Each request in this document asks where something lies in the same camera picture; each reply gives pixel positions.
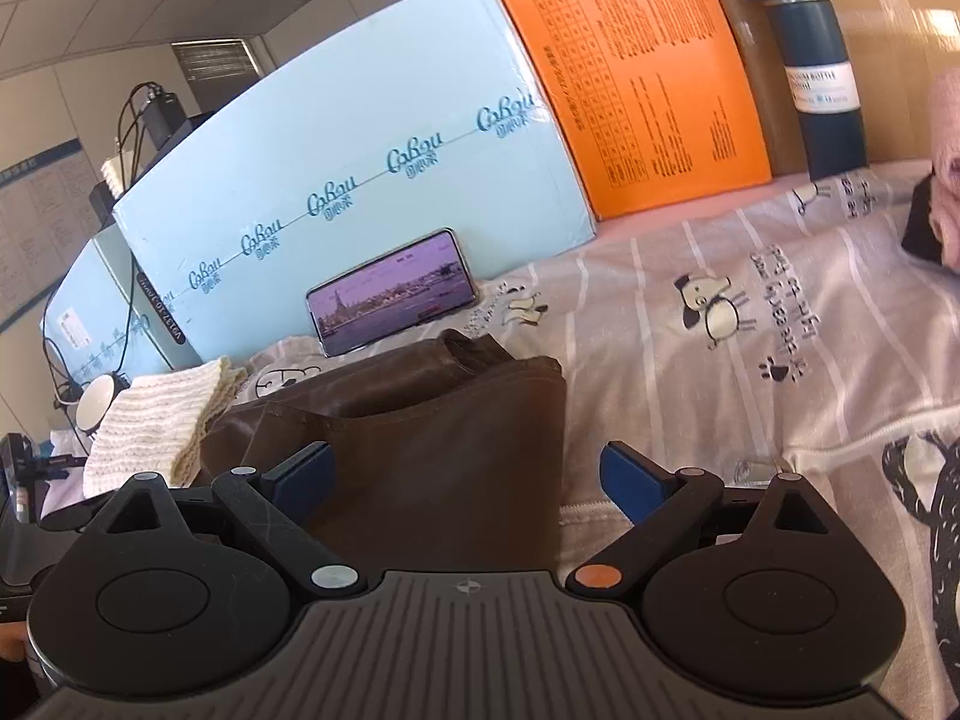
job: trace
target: blue cardboard box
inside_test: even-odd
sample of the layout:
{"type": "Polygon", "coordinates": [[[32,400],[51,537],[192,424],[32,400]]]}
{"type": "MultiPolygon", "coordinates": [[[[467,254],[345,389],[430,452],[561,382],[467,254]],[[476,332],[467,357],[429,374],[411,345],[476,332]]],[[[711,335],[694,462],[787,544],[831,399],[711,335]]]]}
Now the blue cardboard box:
{"type": "MultiPolygon", "coordinates": [[[[56,343],[56,350],[49,348],[50,357],[59,363],[59,351],[66,370],[82,384],[119,365],[131,265],[120,229],[108,227],[83,247],[47,308],[41,328],[56,343]]],[[[133,286],[130,342],[120,372],[133,379],[194,365],[200,365],[200,358],[141,274],[133,286]]]]}
{"type": "Polygon", "coordinates": [[[475,276],[593,221],[499,0],[405,0],[227,105],[117,204],[203,360],[313,333],[308,289],[441,227],[475,276]]]}

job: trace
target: cardboard box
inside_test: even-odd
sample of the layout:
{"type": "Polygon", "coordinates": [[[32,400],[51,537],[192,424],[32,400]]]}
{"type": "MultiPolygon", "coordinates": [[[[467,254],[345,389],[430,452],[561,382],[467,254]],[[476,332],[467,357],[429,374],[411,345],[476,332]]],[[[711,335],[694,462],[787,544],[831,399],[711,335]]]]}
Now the cardboard box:
{"type": "MultiPolygon", "coordinates": [[[[730,19],[778,175],[806,170],[800,127],[763,5],[720,0],[730,19]]],[[[872,162],[929,156],[928,87],[960,64],[960,0],[832,0],[872,162]]]]}
{"type": "Polygon", "coordinates": [[[600,218],[770,179],[717,0],[504,0],[600,218]]]}
{"type": "MultiPolygon", "coordinates": [[[[56,343],[64,365],[78,382],[116,370],[126,338],[130,285],[130,249],[119,228],[112,225],[83,247],[50,301],[47,338],[56,343]]],[[[61,363],[52,347],[50,358],[56,365],[61,363]]],[[[133,287],[130,342],[120,372],[133,379],[194,365],[200,365],[197,353],[141,277],[133,287]]]]}
{"type": "Polygon", "coordinates": [[[203,360],[314,332],[307,290],[441,227],[492,278],[593,237],[499,0],[405,0],[284,65],[114,214],[203,360]]]}

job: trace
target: brown leather bag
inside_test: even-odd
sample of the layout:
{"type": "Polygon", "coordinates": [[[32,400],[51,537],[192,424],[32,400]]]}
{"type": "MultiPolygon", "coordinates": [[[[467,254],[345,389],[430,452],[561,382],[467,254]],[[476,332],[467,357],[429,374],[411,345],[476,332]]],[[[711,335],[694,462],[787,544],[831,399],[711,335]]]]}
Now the brown leather bag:
{"type": "Polygon", "coordinates": [[[306,529],[371,574],[553,569],[565,394],[555,360],[446,331],[228,410],[200,456],[209,479],[328,442],[306,529]]]}

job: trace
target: phone screen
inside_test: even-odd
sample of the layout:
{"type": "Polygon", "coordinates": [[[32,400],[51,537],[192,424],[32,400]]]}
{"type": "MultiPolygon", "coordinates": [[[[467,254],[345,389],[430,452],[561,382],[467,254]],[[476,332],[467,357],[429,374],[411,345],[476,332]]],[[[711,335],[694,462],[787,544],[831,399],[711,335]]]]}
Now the phone screen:
{"type": "Polygon", "coordinates": [[[346,354],[476,298],[449,230],[320,285],[306,296],[323,352],[346,354]]]}

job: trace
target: crosshair logo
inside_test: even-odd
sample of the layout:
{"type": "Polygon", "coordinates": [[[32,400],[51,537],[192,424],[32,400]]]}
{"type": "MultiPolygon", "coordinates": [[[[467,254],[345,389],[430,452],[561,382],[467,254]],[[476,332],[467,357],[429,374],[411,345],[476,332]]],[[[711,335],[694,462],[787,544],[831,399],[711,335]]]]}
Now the crosshair logo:
{"type": "Polygon", "coordinates": [[[464,581],[458,581],[455,587],[464,595],[472,595],[475,592],[480,592],[483,586],[477,580],[467,577],[464,581]]]}

